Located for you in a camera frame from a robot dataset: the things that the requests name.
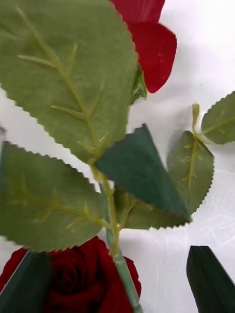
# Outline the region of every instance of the white surface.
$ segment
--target white surface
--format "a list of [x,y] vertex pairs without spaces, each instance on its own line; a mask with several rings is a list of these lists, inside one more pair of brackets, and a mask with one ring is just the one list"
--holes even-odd
[[[205,112],[235,89],[235,1],[166,0],[161,22],[178,38],[167,84],[131,110],[129,129],[146,122],[166,164],[166,155],[182,131],[190,129],[190,105]],[[0,93],[0,123],[8,138],[41,154],[62,158],[90,175],[68,150],[56,146],[35,121]],[[175,229],[125,230],[120,246],[135,261],[147,313],[197,313],[186,277],[190,245],[209,245],[235,280],[235,144],[212,146],[214,181],[193,223]],[[15,246],[0,238],[0,272]]]

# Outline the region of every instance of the flower stem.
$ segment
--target flower stem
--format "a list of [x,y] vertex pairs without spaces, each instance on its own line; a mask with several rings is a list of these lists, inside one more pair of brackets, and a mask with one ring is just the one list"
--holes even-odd
[[127,297],[133,308],[133,312],[143,313],[140,305],[140,299],[132,280],[129,268],[118,247],[119,232],[115,215],[113,193],[106,179],[104,179],[103,182],[99,184],[99,186],[104,204],[105,218],[106,221],[112,226],[112,229],[106,228],[106,236],[110,246],[111,256],[119,273],[121,281],[123,282],[123,285],[125,287]]

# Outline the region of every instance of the rose leaf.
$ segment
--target rose leaf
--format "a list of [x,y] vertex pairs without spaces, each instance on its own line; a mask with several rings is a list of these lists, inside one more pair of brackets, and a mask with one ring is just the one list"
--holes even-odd
[[86,163],[122,139],[137,65],[109,0],[0,1],[2,88]]
[[235,141],[235,92],[222,98],[204,115],[201,135],[217,144]]
[[235,286],[208,246],[191,246],[187,277],[199,313],[235,312]]
[[107,149],[95,164],[126,192],[189,219],[189,213],[174,189],[145,125]]
[[147,204],[116,187],[114,191],[117,221],[122,228],[149,229],[184,225],[186,220]]
[[84,215],[102,217],[94,186],[75,169],[48,156],[3,144],[0,235],[37,251],[82,245],[101,226]]
[[189,131],[183,132],[169,166],[169,175],[190,214],[196,211],[212,184],[214,157]]

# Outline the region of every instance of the dark green leaf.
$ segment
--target dark green leaf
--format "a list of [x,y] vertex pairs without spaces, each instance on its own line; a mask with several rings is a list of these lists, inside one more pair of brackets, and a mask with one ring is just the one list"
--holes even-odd
[[41,313],[51,274],[50,258],[28,251],[0,292],[0,313]]
[[191,246],[187,276],[199,313],[235,312],[235,285],[208,246]]
[[147,98],[147,88],[145,85],[143,71],[141,69],[140,64],[138,64],[138,69],[136,72],[136,80],[133,87],[133,99],[132,104],[139,98],[146,99]]
[[[144,203],[119,188],[115,188],[114,199],[119,224],[121,224],[124,215],[127,214],[127,220],[123,228],[149,229],[150,227],[154,227],[159,229],[161,227],[184,225],[186,222],[184,218],[158,209],[152,204]],[[133,201],[135,204],[131,209],[128,209]]]
[[106,150],[96,166],[117,186],[138,199],[189,219],[145,125]]

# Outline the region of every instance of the red rose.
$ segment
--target red rose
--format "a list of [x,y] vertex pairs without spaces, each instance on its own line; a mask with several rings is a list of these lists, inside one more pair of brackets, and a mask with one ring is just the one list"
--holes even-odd
[[149,92],[168,80],[176,53],[176,37],[159,24],[165,0],[111,0],[132,33]]
[[[0,276],[0,290],[26,250],[15,251]],[[80,247],[51,252],[52,281],[43,313],[132,313],[112,258],[98,237]],[[133,261],[126,259],[138,295],[141,284]]]

